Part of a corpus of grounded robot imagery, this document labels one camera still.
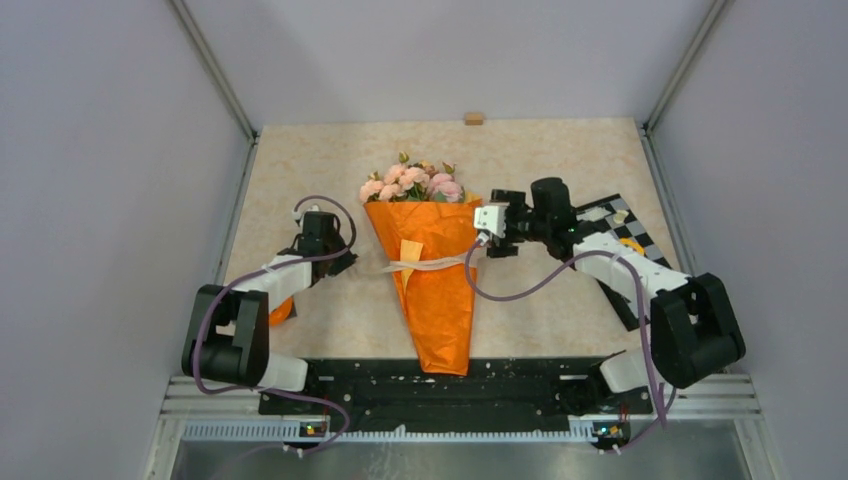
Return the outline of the cream printed ribbon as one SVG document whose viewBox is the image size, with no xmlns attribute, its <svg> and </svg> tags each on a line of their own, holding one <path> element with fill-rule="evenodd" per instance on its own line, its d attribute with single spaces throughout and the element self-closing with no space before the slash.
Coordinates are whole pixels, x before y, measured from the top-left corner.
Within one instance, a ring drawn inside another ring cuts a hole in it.
<svg viewBox="0 0 848 480">
<path fill-rule="evenodd" d="M 420 242 L 403 239 L 400 243 L 399 259 L 391 260 L 380 273 L 400 274 L 402 292 L 406 293 L 409 280 L 414 271 L 438 271 L 463 264 L 466 254 L 440 257 L 432 260 L 422 258 L 424 245 Z"/>
</svg>

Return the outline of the pink cream rose stem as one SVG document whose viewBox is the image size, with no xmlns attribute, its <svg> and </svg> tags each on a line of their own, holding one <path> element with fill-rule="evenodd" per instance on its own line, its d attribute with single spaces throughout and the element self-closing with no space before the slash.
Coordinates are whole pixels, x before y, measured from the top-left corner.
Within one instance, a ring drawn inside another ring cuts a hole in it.
<svg viewBox="0 0 848 480">
<path fill-rule="evenodd" d="M 435 175 L 437 175 L 437 174 L 439 173 L 439 169 L 438 169 L 435 165 L 433 165 L 433 164 L 431 164 L 431 163 L 429 163 L 429 162 L 426 162 L 426 161 L 422 161 L 422 162 L 420 163 L 420 168 L 421 168 L 422 170 L 424 170 L 424 171 L 425 171 L 425 173 L 426 173 L 426 174 L 427 174 L 430 178 L 432 178 L 433 176 L 435 176 Z"/>
</svg>

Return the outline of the pink brown rose stem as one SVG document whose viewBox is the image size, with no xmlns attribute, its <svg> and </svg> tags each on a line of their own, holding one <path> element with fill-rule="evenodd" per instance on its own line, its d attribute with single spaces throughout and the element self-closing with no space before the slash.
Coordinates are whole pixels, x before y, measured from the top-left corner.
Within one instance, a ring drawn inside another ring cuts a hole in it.
<svg viewBox="0 0 848 480">
<path fill-rule="evenodd" d="M 382 178 L 379 199 L 386 202 L 426 201 L 430 174 L 421 164 L 413 164 L 406 152 L 399 152 L 397 163 Z"/>
</svg>

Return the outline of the orange yellow wrapping paper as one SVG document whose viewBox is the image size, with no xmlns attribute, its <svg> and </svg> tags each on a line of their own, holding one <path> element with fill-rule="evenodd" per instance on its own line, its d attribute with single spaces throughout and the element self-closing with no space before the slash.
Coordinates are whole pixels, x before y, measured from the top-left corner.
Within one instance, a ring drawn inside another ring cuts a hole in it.
<svg viewBox="0 0 848 480">
<path fill-rule="evenodd" d="M 364 205 L 377 240 L 391 260 L 399 259 L 403 239 L 424 245 L 422 258 L 467 254 L 477 237 L 473 213 L 482 200 L 466 203 L 369 202 Z M 438 271 L 414 271 L 406 293 L 400 274 L 391 274 L 401 311 L 421 369 L 426 373 L 465 376 L 476 294 L 464 263 Z"/>
</svg>

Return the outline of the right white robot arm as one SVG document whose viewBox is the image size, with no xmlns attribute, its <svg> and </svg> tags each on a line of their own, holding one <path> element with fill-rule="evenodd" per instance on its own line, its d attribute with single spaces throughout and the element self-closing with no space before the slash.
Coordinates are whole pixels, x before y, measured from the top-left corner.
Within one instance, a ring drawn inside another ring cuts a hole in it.
<svg viewBox="0 0 848 480">
<path fill-rule="evenodd" d="M 475 245 L 490 258 L 505 258 L 517 255 L 522 242 L 541 243 L 552 258 L 612 293 L 635 319 L 639 348 L 612 355 L 587 376 L 594 409 L 612 412 L 641 387 L 685 389 L 745 356 L 722 280 L 674 270 L 650 255 L 622 198 L 578 209 L 556 177 L 533 182 L 530 195 L 527 201 L 523 192 L 494 190 L 489 204 L 474 211 Z"/>
</svg>

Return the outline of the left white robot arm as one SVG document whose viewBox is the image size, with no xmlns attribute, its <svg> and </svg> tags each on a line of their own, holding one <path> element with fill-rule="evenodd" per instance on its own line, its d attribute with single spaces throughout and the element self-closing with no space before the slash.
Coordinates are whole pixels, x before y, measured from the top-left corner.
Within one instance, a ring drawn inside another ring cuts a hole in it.
<svg viewBox="0 0 848 480">
<path fill-rule="evenodd" d="M 275 389 L 297 413 L 319 404 L 320 386 L 308 363 L 270 350 L 271 314 L 326 276 L 352 266 L 357 256 L 330 212 L 308 211 L 290 248 L 228 285 L 206 284 L 195 296 L 181 368 L 184 374 L 227 386 Z"/>
</svg>

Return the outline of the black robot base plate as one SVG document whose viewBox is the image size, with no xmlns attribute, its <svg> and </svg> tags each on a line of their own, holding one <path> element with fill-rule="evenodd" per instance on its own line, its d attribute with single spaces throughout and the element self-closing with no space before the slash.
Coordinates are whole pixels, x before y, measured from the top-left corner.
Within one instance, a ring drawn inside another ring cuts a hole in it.
<svg viewBox="0 0 848 480">
<path fill-rule="evenodd" d="M 612 393 L 600 384 L 598 357 L 473 359 L 468 374 L 424 372 L 414 359 L 311 359 L 307 403 L 263 395 L 262 415 L 349 416 L 352 433 L 560 432 L 585 414 L 652 414 L 646 387 Z"/>
</svg>

